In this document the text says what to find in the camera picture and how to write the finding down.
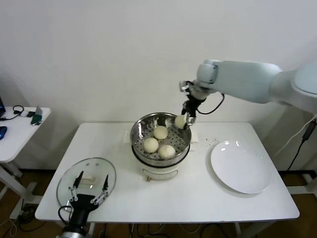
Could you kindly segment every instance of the wooden floor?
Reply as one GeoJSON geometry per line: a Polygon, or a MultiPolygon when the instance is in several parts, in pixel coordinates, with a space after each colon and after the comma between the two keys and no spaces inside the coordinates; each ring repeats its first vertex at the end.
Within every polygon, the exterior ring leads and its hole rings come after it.
{"type": "MultiPolygon", "coordinates": [[[[36,195],[43,195],[45,189],[50,183],[53,173],[24,173],[21,178],[21,182],[24,186],[27,186],[31,181],[37,181],[38,185],[34,191],[36,195]]],[[[286,185],[304,185],[305,182],[300,176],[287,175],[284,177],[286,185]]],[[[317,200],[313,195],[294,195],[293,196],[299,210],[300,218],[293,221],[279,221],[270,226],[268,229],[263,231],[258,235],[258,238],[317,238],[317,200]]],[[[19,197],[8,190],[5,196],[0,201],[0,224],[7,220],[10,216],[11,211],[18,202],[19,197]]],[[[34,220],[29,224],[23,226],[23,229],[32,229],[37,227],[42,222],[34,220]]],[[[241,224],[241,229],[245,229],[249,226],[249,223],[241,224]]],[[[6,223],[0,227],[0,238],[4,233],[10,228],[11,224],[6,223]]],[[[195,234],[185,233],[179,224],[168,224],[165,225],[160,233],[167,234],[170,238],[198,238],[200,237],[200,230],[205,225],[201,225],[199,231],[195,234]]],[[[187,230],[195,230],[198,227],[197,224],[184,225],[187,230]]],[[[148,233],[148,228],[150,228],[151,233],[155,232],[159,228],[159,224],[151,224],[150,226],[143,224],[139,226],[140,235],[144,236],[148,233]]],[[[225,238],[226,236],[222,233],[221,229],[225,232],[227,237],[235,237],[233,224],[221,224],[208,226],[203,233],[204,238],[225,238]]],[[[97,224],[94,238],[99,237],[99,233],[104,229],[104,224],[97,224]]],[[[107,225],[107,237],[109,238],[128,238],[129,237],[129,227],[128,224],[108,224],[107,225]]],[[[45,223],[40,229],[33,232],[22,232],[18,231],[16,238],[55,238],[60,235],[61,227],[54,222],[45,223]]]]}

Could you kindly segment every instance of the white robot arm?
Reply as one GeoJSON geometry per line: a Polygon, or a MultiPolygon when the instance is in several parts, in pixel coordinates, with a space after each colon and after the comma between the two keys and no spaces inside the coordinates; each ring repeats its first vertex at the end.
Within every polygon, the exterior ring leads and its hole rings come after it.
{"type": "Polygon", "coordinates": [[[180,82],[188,97],[182,114],[192,125],[198,106],[214,92],[228,94],[254,103],[270,101],[288,104],[317,113],[317,64],[282,71],[271,63],[205,60],[193,82],[180,82]]]}

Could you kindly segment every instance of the steamed bun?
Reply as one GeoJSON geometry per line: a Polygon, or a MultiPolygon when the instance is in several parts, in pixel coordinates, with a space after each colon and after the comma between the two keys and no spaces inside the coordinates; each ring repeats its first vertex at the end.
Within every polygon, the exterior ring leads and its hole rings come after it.
{"type": "Polygon", "coordinates": [[[175,118],[175,126],[179,129],[184,129],[184,126],[186,124],[186,116],[185,115],[178,115],[175,118]]]}
{"type": "Polygon", "coordinates": [[[143,142],[143,147],[145,152],[147,153],[154,153],[158,150],[159,148],[159,142],[155,138],[147,138],[143,142]]]}
{"type": "Polygon", "coordinates": [[[176,151],[174,147],[171,145],[164,145],[160,147],[158,150],[158,155],[164,160],[173,158],[175,154],[176,154],[176,151]]]}
{"type": "Polygon", "coordinates": [[[159,125],[153,131],[153,135],[158,140],[164,140],[167,138],[168,131],[165,126],[159,125]]]}

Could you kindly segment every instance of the white table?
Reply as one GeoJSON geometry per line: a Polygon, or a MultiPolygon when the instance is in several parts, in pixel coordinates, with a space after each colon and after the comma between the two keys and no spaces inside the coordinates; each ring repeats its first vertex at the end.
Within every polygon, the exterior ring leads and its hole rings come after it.
{"type": "MultiPolygon", "coordinates": [[[[299,211],[269,155],[249,123],[196,123],[199,143],[171,180],[147,182],[139,173],[131,145],[124,143],[132,123],[84,123],[77,130],[36,211],[36,218],[58,221],[57,184],[75,163],[90,157],[110,160],[117,172],[109,198],[89,215],[97,223],[220,223],[295,219],[299,211]],[[235,192],[210,170],[213,139],[237,139],[263,155],[271,182],[260,194],[235,192]]],[[[240,237],[250,237],[270,223],[255,223],[240,237]]]]}
{"type": "MultiPolygon", "coordinates": [[[[16,115],[13,114],[12,107],[5,107],[6,112],[2,117],[12,118],[16,115]]],[[[26,107],[24,110],[35,112],[36,108],[26,107]]],[[[49,108],[41,108],[42,122],[50,115],[49,108]]],[[[21,171],[15,166],[13,160],[23,149],[25,144],[31,139],[33,134],[39,129],[41,125],[31,125],[32,118],[17,117],[12,120],[0,121],[0,126],[6,126],[7,132],[2,140],[0,140],[0,181],[5,184],[4,189],[0,192],[0,199],[3,197],[8,188],[17,193],[21,199],[12,211],[10,218],[16,219],[21,209],[22,199],[25,199],[24,204],[32,203],[39,204],[41,196],[34,196],[33,189],[36,186],[35,182],[29,184],[27,188],[23,187],[18,181],[14,179],[7,171],[3,169],[6,167],[12,174],[18,178],[22,176],[21,171]]]]}

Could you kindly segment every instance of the pot lid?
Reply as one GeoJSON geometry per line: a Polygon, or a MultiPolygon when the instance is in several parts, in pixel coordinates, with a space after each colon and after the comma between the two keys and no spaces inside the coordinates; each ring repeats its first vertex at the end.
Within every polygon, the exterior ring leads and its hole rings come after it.
{"type": "Polygon", "coordinates": [[[76,190],[77,194],[98,196],[103,189],[108,176],[108,189],[110,195],[116,181],[116,172],[113,164],[103,158],[88,158],[82,160],[68,169],[60,179],[56,196],[60,206],[70,205],[72,197],[69,187],[73,187],[75,179],[83,172],[82,178],[76,190]]]}

